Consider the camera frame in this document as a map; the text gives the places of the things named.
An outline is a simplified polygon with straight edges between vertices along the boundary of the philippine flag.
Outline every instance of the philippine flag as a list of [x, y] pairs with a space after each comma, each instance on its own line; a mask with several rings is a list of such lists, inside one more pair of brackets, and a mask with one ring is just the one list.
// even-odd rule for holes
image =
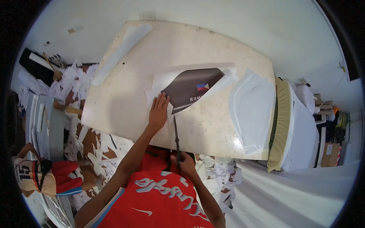
[[200, 85], [196, 85], [196, 88], [198, 89], [198, 91], [207, 91], [207, 90], [209, 90], [209, 85], [208, 85], [208, 83], [200, 84]]

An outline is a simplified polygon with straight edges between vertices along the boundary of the nike logo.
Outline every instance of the nike logo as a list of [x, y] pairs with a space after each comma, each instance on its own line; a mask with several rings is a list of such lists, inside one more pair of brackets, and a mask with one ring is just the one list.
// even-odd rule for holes
[[140, 212], [143, 212], [143, 213], [147, 213], [148, 214], [148, 216], [147, 217], [150, 217], [151, 216], [151, 214], [152, 214], [152, 211], [150, 211], [150, 210], [138, 210], [138, 209], [135, 209], [136, 211], [140, 211]]

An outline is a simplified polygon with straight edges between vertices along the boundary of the sticker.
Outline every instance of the sticker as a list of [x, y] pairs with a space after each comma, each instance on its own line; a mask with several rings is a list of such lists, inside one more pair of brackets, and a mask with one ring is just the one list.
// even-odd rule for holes
[[326, 155], [331, 155], [331, 154], [332, 154], [332, 144], [328, 144], [327, 145]]

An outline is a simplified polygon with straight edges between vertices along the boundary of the white table surface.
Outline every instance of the white table surface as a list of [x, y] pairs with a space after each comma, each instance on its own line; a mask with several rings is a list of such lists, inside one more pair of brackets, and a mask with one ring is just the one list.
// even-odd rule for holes
[[[152, 31], [123, 57], [102, 85], [90, 87], [82, 124], [137, 140], [148, 124], [150, 107], [145, 91], [151, 89], [153, 75], [158, 73], [235, 66], [241, 79], [249, 67], [275, 84], [272, 62], [259, 52], [221, 34], [172, 22], [127, 22], [103, 56], [99, 69], [121, 44], [127, 27], [141, 24], [150, 24]], [[232, 88], [226, 87], [176, 114], [180, 150], [232, 158], [268, 159], [267, 150], [245, 154], [228, 113]], [[173, 123], [167, 121], [150, 144], [175, 149], [174, 140]]]

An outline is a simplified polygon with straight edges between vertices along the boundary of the scissors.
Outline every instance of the scissors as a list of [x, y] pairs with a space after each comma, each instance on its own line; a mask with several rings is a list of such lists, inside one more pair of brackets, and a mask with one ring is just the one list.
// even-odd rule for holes
[[181, 170], [180, 167], [180, 147], [179, 147], [179, 137], [177, 136], [176, 118], [174, 115], [174, 126], [175, 126], [175, 142], [176, 142], [176, 163], [177, 168]]

